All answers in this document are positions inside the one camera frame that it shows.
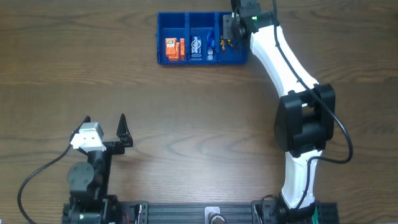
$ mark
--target gold object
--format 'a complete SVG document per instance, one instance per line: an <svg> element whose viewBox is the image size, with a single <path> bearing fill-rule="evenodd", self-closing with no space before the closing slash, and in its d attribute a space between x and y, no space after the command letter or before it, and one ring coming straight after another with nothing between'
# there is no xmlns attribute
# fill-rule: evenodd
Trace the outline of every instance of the gold object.
<svg viewBox="0 0 398 224"><path fill-rule="evenodd" d="M228 44L229 44L229 46L231 46L232 48L234 47L234 44L232 44L232 40L228 40Z"/></svg>
<svg viewBox="0 0 398 224"><path fill-rule="evenodd" d="M223 52L225 52L225 40L224 40L224 37L221 35L221 42L220 42L220 44L221 44L221 46L222 46L222 49L223 49Z"/></svg>

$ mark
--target orange box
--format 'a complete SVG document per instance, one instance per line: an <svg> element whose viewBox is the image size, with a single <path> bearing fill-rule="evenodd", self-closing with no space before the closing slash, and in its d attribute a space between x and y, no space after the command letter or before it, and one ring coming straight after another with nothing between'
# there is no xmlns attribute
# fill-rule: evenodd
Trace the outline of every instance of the orange box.
<svg viewBox="0 0 398 224"><path fill-rule="evenodd" d="M185 39L181 38L180 39L180 54L181 54L181 60L185 60Z"/></svg>
<svg viewBox="0 0 398 224"><path fill-rule="evenodd" d="M175 56L177 48L177 38L166 38L166 56Z"/></svg>
<svg viewBox="0 0 398 224"><path fill-rule="evenodd" d="M175 45L175 55L169 56L169 60L180 60L180 43Z"/></svg>

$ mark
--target blue bin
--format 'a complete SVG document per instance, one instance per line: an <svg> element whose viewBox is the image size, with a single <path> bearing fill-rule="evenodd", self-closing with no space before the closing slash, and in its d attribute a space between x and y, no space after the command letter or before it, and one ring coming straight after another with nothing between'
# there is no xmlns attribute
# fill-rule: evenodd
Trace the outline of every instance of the blue bin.
<svg viewBox="0 0 398 224"><path fill-rule="evenodd" d="M214 64L245 64L248 50L244 43L233 49L226 42L226 50L222 51L220 37L223 33L223 15L231 12L159 12L157 15L157 62L161 65L214 65ZM206 39L207 31L215 35L213 59L208 60ZM202 41L201 59L191 58L191 36L200 35ZM165 55L165 39L185 39L185 60L170 61Z"/></svg>

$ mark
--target black cable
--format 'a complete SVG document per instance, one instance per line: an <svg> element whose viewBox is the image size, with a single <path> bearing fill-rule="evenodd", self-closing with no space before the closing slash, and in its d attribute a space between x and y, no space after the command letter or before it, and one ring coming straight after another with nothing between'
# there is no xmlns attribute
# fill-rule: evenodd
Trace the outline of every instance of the black cable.
<svg viewBox="0 0 398 224"><path fill-rule="evenodd" d="M302 86L304 86L304 88L312 95L313 99L315 99L315 101L317 103L319 103L321 105L321 107L336 121L337 125L340 127L341 131L344 134L344 137L347 140L347 145L348 145L348 157L344 160L337 160L337 159L330 159L330 158L326 158L326 157L322 157L322 156L313 156L311 157L308 161L307 161L307 182L305 184L305 189L304 189L304 193L302 198L300 199L298 205L295 207L295 209L299 209L301 204L304 201L305 196L307 196L307 191L308 191L308 187L310 185L310 173L311 173L311 162L314 159L318 159L318 160L322 160L322 161L327 161L327 162L332 162L335 164L345 164L347 162L349 162L351 160L351 158L353 157L353 143L351 141L351 138L347 132L347 129L344 127L343 123L337 118L337 116L329 109L329 107L317 96L317 94L315 94L305 83L304 81L300 78L300 76L297 74L297 72L294 70L293 66L290 64L289 60L287 59L286 55L284 54L282 48L279 45L279 41L278 41L278 35L277 35L277 26L279 25L278 22L278 15L277 15L277 6L276 6L276 0L272 0L272 5L274 8L274 37L275 37L275 44L276 47L278 48L280 54L282 55L282 57L284 58L287 66L289 66L290 70L292 71L292 73L294 74L294 76L297 78L297 82L301 83Z"/></svg>
<svg viewBox="0 0 398 224"><path fill-rule="evenodd" d="M89 116L86 116L86 118L85 118L85 119L83 120L83 122L79 125L79 127L76 128L76 130L74 130L74 132L72 132L72 135L70 136L70 140L72 140L73 136L79 131L80 126L81 126L83 123L86 123L86 122L90 122L90 117L89 117ZM19 188L18 196L17 196L18 207L19 207L19 210L21 211L21 213L23 214L23 216L26 218L26 220L27 220L30 224L36 224L36 222L34 222L34 221L26 214L26 212L25 212L25 210L24 210L24 207L22 206L21 197L22 197L22 191L23 191L25 185L26 185L26 184L28 183L28 181L30 181L31 178L33 178L36 174L38 174L39 172L43 171L45 168L47 168L47 167L51 166L52 164L56 163L57 161L59 161L63 156L65 156L65 155L68 153L68 151L69 151L70 148L71 148L71 145L69 144L68 147L67 147L67 149L66 149L60 156L58 156L56 159L52 160L52 161L49 162L48 164L46 164L46 165L40 167L40 168L37 169L35 172L33 172L31 175L29 175L29 176L26 178L26 180L22 183L21 187Z"/></svg>

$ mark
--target wooden table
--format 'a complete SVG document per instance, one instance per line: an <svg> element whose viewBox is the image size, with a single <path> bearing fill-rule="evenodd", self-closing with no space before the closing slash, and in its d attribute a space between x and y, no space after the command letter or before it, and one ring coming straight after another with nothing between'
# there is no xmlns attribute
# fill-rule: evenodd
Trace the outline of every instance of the wooden table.
<svg viewBox="0 0 398 224"><path fill-rule="evenodd" d="M319 162L318 200L342 223L398 222L398 3L278 0L287 42L336 91L353 160ZM278 96L255 57L245 66L163 67L158 11L227 11L229 1L0 2L0 219L27 223L22 181L57 157L85 115L116 139L125 113L133 149L115 156L109 193L149 202L250 202L277 194L285 156L273 124ZM263 2L270 9L270 1ZM325 155L347 155L340 130ZM38 223L60 223L71 150L34 177L22 202Z"/></svg>

